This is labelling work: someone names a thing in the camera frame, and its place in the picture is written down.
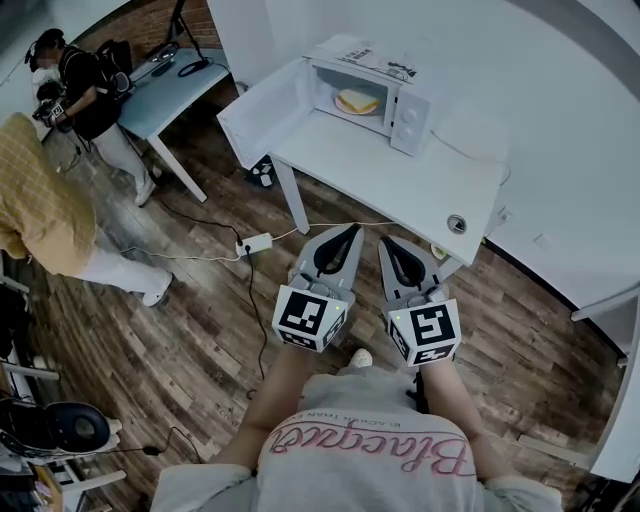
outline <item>power adapter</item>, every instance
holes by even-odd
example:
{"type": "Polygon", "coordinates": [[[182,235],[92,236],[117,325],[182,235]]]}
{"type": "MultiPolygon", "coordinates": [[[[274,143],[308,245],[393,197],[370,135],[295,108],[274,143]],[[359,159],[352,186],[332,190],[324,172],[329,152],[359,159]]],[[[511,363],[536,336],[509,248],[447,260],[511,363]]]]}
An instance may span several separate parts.
{"type": "Polygon", "coordinates": [[[145,455],[149,455],[151,457],[157,457],[162,452],[160,451],[159,448],[156,448],[155,446],[145,446],[142,449],[142,453],[144,453],[145,455]]]}
{"type": "Polygon", "coordinates": [[[242,240],[242,244],[236,245],[236,254],[240,257],[254,252],[266,251],[273,247],[273,239],[271,233],[263,233],[262,235],[252,236],[242,240]]]}

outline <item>hand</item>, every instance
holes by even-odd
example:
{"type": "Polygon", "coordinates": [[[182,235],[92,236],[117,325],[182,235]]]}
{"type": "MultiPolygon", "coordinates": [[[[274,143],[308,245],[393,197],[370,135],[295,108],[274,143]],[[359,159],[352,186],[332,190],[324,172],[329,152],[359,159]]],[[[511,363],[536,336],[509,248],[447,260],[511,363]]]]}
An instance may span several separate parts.
{"type": "Polygon", "coordinates": [[[58,117],[51,118],[51,126],[58,126],[60,123],[64,123],[67,119],[69,119],[69,116],[66,112],[63,112],[58,117]]]}

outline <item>gray t-shirt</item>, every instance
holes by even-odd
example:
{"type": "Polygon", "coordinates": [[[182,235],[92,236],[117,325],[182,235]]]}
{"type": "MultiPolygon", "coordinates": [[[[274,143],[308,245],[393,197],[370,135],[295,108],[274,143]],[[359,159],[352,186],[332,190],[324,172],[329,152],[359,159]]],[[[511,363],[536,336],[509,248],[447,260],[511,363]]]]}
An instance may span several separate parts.
{"type": "Polygon", "coordinates": [[[163,471],[152,512],[562,510],[557,490],[526,478],[480,484],[460,429],[372,375],[312,379],[301,412],[267,439],[257,476],[230,464],[163,471]]]}

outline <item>brick wall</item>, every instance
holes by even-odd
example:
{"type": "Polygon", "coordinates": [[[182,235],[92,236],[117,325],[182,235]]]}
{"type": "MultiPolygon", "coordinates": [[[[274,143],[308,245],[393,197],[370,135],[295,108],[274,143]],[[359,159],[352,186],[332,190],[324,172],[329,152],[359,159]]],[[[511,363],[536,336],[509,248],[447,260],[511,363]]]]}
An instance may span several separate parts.
{"type": "MultiPolygon", "coordinates": [[[[95,51],[109,39],[127,40],[135,66],[144,60],[146,53],[164,42],[175,3],[176,0],[131,0],[80,35],[74,44],[95,51]]],[[[203,48],[222,48],[206,0],[187,0],[182,17],[203,48]]],[[[186,32],[178,43],[182,47],[191,46],[186,32]]]]}

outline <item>bread slice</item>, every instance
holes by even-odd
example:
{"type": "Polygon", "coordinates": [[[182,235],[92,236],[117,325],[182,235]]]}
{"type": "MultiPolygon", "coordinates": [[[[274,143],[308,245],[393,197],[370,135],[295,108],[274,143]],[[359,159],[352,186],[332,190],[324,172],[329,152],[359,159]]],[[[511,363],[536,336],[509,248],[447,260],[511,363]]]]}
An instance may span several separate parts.
{"type": "Polygon", "coordinates": [[[343,89],[338,93],[338,101],[354,114],[363,114],[380,105],[380,98],[355,89],[343,89]]]}

